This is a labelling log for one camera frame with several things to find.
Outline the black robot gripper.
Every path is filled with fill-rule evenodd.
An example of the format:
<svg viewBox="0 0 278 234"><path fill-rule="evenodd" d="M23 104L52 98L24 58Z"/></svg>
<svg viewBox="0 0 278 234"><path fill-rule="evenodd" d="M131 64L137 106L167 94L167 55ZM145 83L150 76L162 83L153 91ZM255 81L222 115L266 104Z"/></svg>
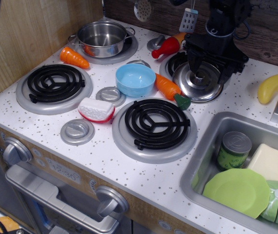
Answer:
<svg viewBox="0 0 278 234"><path fill-rule="evenodd" d="M225 64L218 67L218 84L225 84L233 74L241 73L249 60L249 57L235 45L231 34L223 37L209 33L187 34L184 49L193 73L197 72L203 59L215 59Z"/></svg>

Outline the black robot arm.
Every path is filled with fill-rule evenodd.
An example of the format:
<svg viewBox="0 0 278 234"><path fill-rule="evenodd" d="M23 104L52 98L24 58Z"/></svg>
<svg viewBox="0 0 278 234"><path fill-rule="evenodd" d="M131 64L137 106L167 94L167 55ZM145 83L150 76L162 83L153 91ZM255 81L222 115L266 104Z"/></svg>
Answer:
<svg viewBox="0 0 278 234"><path fill-rule="evenodd" d="M197 10L186 8L180 25L185 32L187 61L190 71L196 73L203 62L216 65L220 72L218 84L244 69L249 58L234 43L236 28L246 23L252 6L248 0L211 0L210 16L205 24L205 34L194 34Z"/></svg>

